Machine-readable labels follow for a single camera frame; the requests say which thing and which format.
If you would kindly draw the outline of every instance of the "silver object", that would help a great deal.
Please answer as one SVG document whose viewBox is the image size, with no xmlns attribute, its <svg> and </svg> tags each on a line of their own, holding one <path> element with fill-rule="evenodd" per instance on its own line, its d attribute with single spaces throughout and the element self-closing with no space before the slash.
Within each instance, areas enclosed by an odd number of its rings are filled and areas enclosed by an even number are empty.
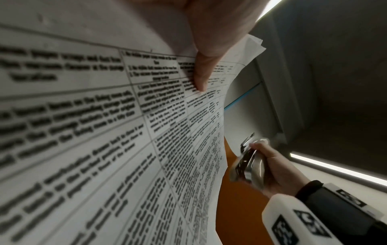
<svg viewBox="0 0 387 245">
<path fill-rule="evenodd" d="M 266 157 L 259 151 L 252 149 L 249 144 L 257 141 L 269 143 L 268 139 L 254 139 L 254 133 L 241 143 L 241 156 L 230 169 L 230 181 L 244 181 L 258 190 L 263 190 Z"/>
</svg>

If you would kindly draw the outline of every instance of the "white paper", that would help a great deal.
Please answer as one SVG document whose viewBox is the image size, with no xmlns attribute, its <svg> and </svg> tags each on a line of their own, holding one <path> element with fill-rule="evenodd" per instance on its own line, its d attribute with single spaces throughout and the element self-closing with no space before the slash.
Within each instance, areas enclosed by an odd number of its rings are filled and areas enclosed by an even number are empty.
<svg viewBox="0 0 387 245">
<path fill-rule="evenodd" d="M 220 244 L 223 103 L 260 44 L 199 93 L 177 10 L 1 1 L 0 244 Z"/>
</svg>

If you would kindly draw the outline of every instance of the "hand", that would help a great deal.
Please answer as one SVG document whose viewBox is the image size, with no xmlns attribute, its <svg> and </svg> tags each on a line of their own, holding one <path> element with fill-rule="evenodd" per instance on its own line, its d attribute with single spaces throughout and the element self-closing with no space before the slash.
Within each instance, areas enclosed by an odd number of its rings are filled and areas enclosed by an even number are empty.
<svg viewBox="0 0 387 245">
<path fill-rule="evenodd" d="M 295 196 L 310 180 L 278 151 L 265 143 L 252 143 L 250 147 L 267 158 L 269 169 L 265 169 L 262 193 L 271 198 L 281 193 Z"/>
<path fill-rule="evenodd" d="M 193 79 L 205 91 L 208 79 L 227 51 L 255 25 L 269 0 L 130 0 L 172 4 L 184 11 L 198 49 Z"/>
</svg>

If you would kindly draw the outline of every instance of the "blue strip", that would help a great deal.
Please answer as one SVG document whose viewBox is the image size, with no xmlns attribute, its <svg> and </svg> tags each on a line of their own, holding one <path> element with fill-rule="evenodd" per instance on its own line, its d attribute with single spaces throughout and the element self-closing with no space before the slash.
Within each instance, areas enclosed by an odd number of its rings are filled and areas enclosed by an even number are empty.
<svg viewBox="0 0 387 245">
<path fill-rule="evenodd" d="M 246 95 L 248 95 L 253 89 L 255 89 L 256 87 L 258 87 L 258 85 L 260 85 L 261 83 L 258 83 L 256 85 L 254 85 L 254 87 L 252 87 L 251 89 L 247 90 L 243 95 L 239 96 L 239 98 L 237 98 L 236 100 L 234 100 L 233 102 L 231 102 L 228 106 L 225 107 L 225 110 L 227 110 L 228 108 L 230 108 L 231 106 L 233 106 L 236 102 L 240 101 L 241 99 L 243 99 L 243 97 L 245 97 Z"/>
</svg>

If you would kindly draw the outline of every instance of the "orange panel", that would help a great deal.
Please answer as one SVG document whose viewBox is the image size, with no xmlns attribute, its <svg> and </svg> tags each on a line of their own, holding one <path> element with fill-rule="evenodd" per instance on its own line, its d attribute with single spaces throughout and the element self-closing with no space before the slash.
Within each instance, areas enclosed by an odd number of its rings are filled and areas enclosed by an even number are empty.
<svg viewBox="0 0 387 245">
<path fill-rule="evenodd" d="M 236 160 L 226 138 L 227 165 Z M 262 223 L 262 211 L 268 199 L 241 182 L 230 182 L 229 171 L 223 177 L 216 210 L 216 231 L 223 245 L 272 245 Z"/>
</svg>

